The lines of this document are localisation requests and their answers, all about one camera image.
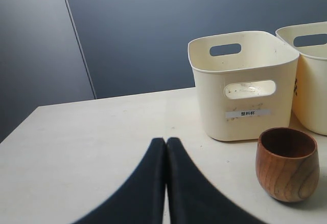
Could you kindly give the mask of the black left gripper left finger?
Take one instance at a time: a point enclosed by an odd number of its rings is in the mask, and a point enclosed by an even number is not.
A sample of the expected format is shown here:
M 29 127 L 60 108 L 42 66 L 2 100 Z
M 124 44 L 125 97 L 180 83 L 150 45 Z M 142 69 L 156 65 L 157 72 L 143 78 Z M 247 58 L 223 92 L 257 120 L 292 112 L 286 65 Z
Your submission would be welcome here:
M 166 143 L 153 138 L 128 179 L 75 223 L 162 223 L 166 190 Z

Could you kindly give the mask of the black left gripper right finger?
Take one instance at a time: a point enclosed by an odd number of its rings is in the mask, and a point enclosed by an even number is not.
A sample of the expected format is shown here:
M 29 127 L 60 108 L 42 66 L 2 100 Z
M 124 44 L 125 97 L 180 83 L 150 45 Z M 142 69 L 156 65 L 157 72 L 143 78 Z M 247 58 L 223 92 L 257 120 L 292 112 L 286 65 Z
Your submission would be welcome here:
M 171 223 L 260 223 L 217 188 L 194 164 L 181 140 L 167 140 L 168 202 Z

